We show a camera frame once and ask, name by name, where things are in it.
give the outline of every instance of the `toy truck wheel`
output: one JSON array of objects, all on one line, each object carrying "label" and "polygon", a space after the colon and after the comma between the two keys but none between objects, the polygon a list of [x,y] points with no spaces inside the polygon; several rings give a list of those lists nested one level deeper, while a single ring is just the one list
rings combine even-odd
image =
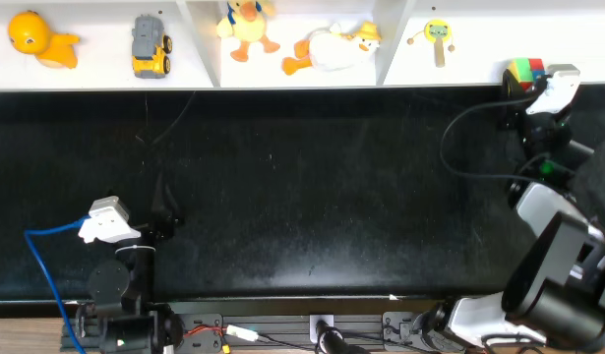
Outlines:
[{"label": "toy truck wheel", "polygon": [[173,50],[173,41],[171,40],[171,37],[168,35],[165,35],[162,38],[162,45],[163,45],[163,50],[166,54],[169,54],[172,50]]},{"label": "toy truck wheel", "polygon": [[164,57],[164,74],[171,72],[171,59]]}]

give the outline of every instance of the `white plush duck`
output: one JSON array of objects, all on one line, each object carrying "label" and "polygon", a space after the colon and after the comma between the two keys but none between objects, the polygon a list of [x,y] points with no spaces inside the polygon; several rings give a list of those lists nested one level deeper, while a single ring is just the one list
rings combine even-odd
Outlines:
[{"label": "white plush duck", "polygon": [[353,35],[341,33],[339,24],[329,30],[317,30],[309,39],[295,44],[295,58],[285,58],[282,70],[293,75],[303,68],[314,67],[322,71],[350,68],[368,60],[379,48],[381,37],[377,26],[366,22]]}]

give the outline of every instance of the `blue cable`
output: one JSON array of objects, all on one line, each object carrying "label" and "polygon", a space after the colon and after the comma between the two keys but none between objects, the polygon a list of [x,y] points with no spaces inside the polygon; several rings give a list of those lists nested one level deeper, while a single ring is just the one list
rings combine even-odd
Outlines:
[{"label": "blue cable", "polygon": [[44,272],[44,276],[46,277],[46,280],[48,281],[48,285],[50,285],[50,289],[53,291],[53,296],[55,296],[55,300],[57,301],[57,307],[59,308],[59,312],[62,314],[62,317],[64,318],[64,324],[66,325],[68,334],[70,335],[70,338],[73,340],[73,344],[75,345],[75,348],[81,354],[86,354],[86,350],[84,350],[84,347],[82,347],[82,345],[79,343],[79,340],[77,340],[77,335],[75,335],[75,332],[73,331],[73,327],[70,325],[70,320],[68,320],[68,315],[66,314],[66,309],[64,308],[64,304],[62,304],[62,298],[59,296],[59,293],[57,292],[57,286],[55,285],[53,278],[50,276],[48,269],[46,269],[46,265],[44,264],[42,257],[39,255],[39,252],[37,251],[37,248],[35,247],[35,244],[33,243],[33,240],[30,238],[30,236],[46,236],[46,235],[52,235],[52,234],[56,234],[58,232],[62,232],[62,231],[70,230],[70,229],[79,229],[84,224],[84,221],[86,221],[86,219],[88,219],[88,218],[90,218],[90,217],[85,216],[73,223],[70,223],[70,224],[67,224],[64,226],[47,229],[47,230],[25,230],[25,239],[27,240],[27,243],[29,244],[30,251],[33,253],[33,255],[35,256],[35,259],[39,263],[39,266],[42,268],[42,271]]}]

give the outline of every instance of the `green light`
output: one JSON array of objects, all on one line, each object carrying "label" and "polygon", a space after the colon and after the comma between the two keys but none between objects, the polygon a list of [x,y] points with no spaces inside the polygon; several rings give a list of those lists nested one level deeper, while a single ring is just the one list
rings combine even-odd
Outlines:
[{"label": "green light", "polygon": [[543,162],[540,165],[540,173],[544,175],[550,175],[554,173],[554,165],[551,162]]}]

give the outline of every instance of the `duck beak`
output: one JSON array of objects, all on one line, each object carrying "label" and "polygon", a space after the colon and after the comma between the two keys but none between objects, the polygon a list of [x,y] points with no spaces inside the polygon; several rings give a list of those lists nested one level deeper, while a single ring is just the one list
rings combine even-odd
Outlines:
[{"label": "duck beak", "polygon": [[249,1],[241,6],[241,16],[249,22],[253,22],[258,17],[259,12],[256,10],[256,3]]}]

